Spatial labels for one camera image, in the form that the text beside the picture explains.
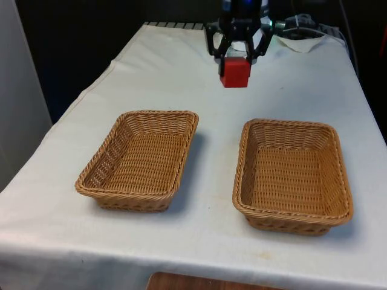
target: cable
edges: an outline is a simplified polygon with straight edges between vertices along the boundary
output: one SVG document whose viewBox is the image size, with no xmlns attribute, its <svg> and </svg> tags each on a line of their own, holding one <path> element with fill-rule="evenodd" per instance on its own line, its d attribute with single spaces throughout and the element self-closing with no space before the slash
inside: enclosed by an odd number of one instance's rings
<svg viewBox="0 0 387 290">
<path fill-rule="evenodd" d="M 294 17 L 296 18 L 296 26 L 298 27 L 298 17 L 297 17 L 297 13 L 296 13 L 296 8 L 294 7 L 294 0 L 290 0 L 291 2 L 291 7 L 293 9 L 293 13 L 294 13 Z"/>
<path fill-rule="evenodd" d="M 315 32 L 315 33 L 320 33 L 321 35 L 326 35 L 326 36 L 328 36 L 328 37 L 330 37 L 330 38 L 336 40 L 337 42 L 340 42 L 340 44 L 343 45 L 343 43 L 340 41 L 340 39 L 338 39 L 338 38 L 336 38 L 336 37 L 334 37 L 334 36 L 332 36 L 332 35 L 329 35 L 328 33 L 324 33 L 324 32 L 322 32 L 322 31 L 315 30 L 315 29 L 312 29 L 312 28 L 307 28 L 307 27 L 289 28 L 289 29 L 283 30 L 282 32 L 302 31 L 302 30 L 304 30 L 304 31 L 312 31 L 312 32 Z M 344 44 L 345 44 L 345 45 L 344 45 L 345 50 L 346 50 L 346 52 L 347 52 L 348 55 L 349 55 L 350 52 L 349 52 L 349 50 L 348 50 L 348 44 L 347 44 L 345 38 L 343 38 L 343 40 L 344 40 Z"/>
<path fill-rule="evenodd" d="M 345 22 L 345 25 L 346 25 L 346 31 L 348 32 L 348 38 L 350 39 L 351 50 L 352 50 L 352 55 L 353 55 L 353 62 L 354 62 L 354 66 L 355 66 L 355 72 L 356 72 L 357 77 L 359 77 L 359 67 L 357 65 L 357 57 L 356 57 L 355 46 L 353 44 L 352 33 L 351 33 L 351 29 L 350 29 L 350 23 L 348 22 L 348 18 L 346 16 L 346 12 L 345 12 L 345 8 L 344 8 L 344 5 L 343 5 L 343 1 L 339 0 L 339 4 L 340 4 L 341 12 L 343 13 L 344 22 Z"/>
</svg>

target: black wall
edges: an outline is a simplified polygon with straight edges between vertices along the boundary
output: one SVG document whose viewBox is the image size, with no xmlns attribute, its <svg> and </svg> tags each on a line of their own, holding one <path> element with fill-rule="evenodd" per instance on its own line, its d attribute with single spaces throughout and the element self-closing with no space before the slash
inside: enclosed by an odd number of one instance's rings
<svg viewBox="0 0 387 290">
<path fill-rule="evenodd" d="M 296 13 L 309 13 L 318 22 L 339 26 L 346 35 L 338 0 L 319 5 L 309 1 L 294 0 Z M 272 0 L 272 15 L 278 19 L 291 16 L 290 3 Z M 387 1 L 344 0 L 344 4 L 360 82 L 384 131 L 381 104 L 387 73 L 379 48 L 387 24 Z M 107 68 L 144 21 L 203 23 L 216 20 L 221 11 L 221 0 L 17 0 L 17 5 L 54 122 Z"/>
</svg>

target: basket rim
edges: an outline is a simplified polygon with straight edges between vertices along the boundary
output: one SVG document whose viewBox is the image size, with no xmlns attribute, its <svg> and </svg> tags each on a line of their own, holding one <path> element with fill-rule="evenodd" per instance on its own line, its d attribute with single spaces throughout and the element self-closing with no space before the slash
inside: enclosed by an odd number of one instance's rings
<svg viewBox="0 0 387 290">
<path fill-rule="evenodd" d="M 246 157 L 246 144 L 249 135 L 249 130 L 253 124 L 276 124 L 276 125 L 288 125 L 288 126 L 314 126 L 328 129 L 334 140 L 336 153 L 335 158 L 340 165 L 340 177 L 342 180 L 342 193 L 345 197 L 345 206 L 346 212 L 338 216 L 326 216 L 321 214 L 306 214 L 306 213 L 295 213 L 290 211 L 276 211 L 269 210 L 267 208 L 256 208 L 249 205 L 245 205 L 241 199 L 241 186 L 242 186 L 242 177 L 243 177 L 243 167 Z M 256 118 L 248 121 L 242 130 L 241 141 L 239 143 L 239 156 L 238 164 L 236 167 L 233 196 L 233 204 L 237 210 L 243 213 L 245 216 L 250 218 L 261 218 L 261 219 L 276 219 L 277 221 L 298 221 L 311 224 L 327 225 L 327 226 L 336 226 L 348 222 L 353 216 L 353 200 L 351 196 L 351 190 L 348 183 L 348 177 L 346 175 L 345 165 L 343 162 L 342 150 L 340 147 L 340 140 L 336 130 L 328 125 L 318 122 L 310 121 L 285 121 L 285 120 L 274 120 L 274 119 L 261 119 Z"/>
<path fill-rule="evenodd" d="M 86 187 L 83 183 L 93 168 L 93 166 L 96 165 L 98 162 L 100 156 L 105 152 L 106 148 L 109 146 L 110 142 L 113 140 L 115 133 L 117 132 L 117 128 L 119 124 L 128 116 L 132 115 L 188 115 L 192 116 L 193 120 L 189 126 L 188 130 L 188 138 L 187 141 L 184 144 L 184 151 L 182 154 L 182 158 L 180 160 L 178 170 L 173 178 L 173 182 L 171 183 L 171 187 L 163 192 L 152 192 L 152 193 L 139 193 L 139 192 L 125 192 L 122 190 L 107 190 L 102 188 L 91 188 Z M 141 111 L 129 111 L 122 113 L 113 124 L 112 129 L 109 131 L 109 134 L 104 139 L 103 143 L 99 147 L 98 151 L 93 155 L 91 160 L 88 162 L 86 167 L 82 170 L 80 173 L 77 181 L 75 182 L 75 188 L 76 190 L 85 196 L 90 196 L 92 198 L 140 198 L 144 201 L 160 201 L 162 199 L 169 199 L 171 198 L 176 191 L 178 190 L 180 186 L 180 179 L 183 174 L 183 169 L 185 162 L 188 157 L 188 151 L 190 144 L 193 139 L 193 135 L 195 134 L 197 125 L 199 122 L 199 116 L 198 114 L 192 112 L 192 111 L 159 111 L 159 110 L 141 110 Z"/>
</svg>

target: white cloth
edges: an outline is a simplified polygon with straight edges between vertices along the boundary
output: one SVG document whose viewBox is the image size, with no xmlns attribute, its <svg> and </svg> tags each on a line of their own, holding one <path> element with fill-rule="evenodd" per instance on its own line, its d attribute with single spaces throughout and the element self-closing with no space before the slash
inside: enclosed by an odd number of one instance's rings
<svg viewBox="0 0 387 290">
<path fill-rule="evenodd" d="M 181 187 L 159 214 L 109 211 L 74 182 L 116 118 L 200 116 Z M 338 131 L 353 220 L 322 237 L 259 231 L 232 205 L 243 124 L 320 121 Z M 249 87 L 225 89 L 202 31 L 144 26 L 0 193 L 0 286 L 145 289 L 156 271 L 287 289 L 386 289 L 387 150 L 344 47 L 274 39 Z"/>
</svg>

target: wooden surface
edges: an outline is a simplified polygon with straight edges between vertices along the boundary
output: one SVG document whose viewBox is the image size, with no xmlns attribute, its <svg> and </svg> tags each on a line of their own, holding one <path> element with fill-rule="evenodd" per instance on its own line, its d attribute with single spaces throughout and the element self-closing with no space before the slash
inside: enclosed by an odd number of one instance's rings
<svg viewBox="0 0 387 290">
<path fill-rule="evenodd" d="M 149 279 L 146 290 L 279 290 L 214 279 L 158 272 Z"/>
</svg>

